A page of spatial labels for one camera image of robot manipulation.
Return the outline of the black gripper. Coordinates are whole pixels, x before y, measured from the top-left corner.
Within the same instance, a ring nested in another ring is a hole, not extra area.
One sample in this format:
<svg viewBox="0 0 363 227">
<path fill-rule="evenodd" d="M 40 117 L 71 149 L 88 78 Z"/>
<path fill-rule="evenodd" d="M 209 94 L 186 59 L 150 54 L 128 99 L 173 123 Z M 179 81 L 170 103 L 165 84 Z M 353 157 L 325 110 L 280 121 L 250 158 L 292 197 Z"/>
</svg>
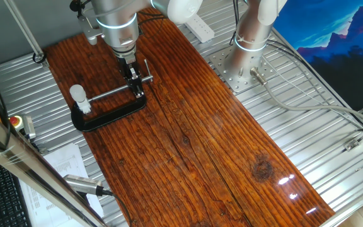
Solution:
<svg viewBox="0 0 363 227">
<path fill-rule="evenodd" d="M 134 87 L 134 95 L 136 98 L 144 96 L 144 90 L 141 84 L 137 84 L 140 81 L 139 65 L 136 61 L 128 64 L 124 58 L 118 58 L 120 66 L 120 72 L 126 83 L 129 86 Z"/>
</svg>

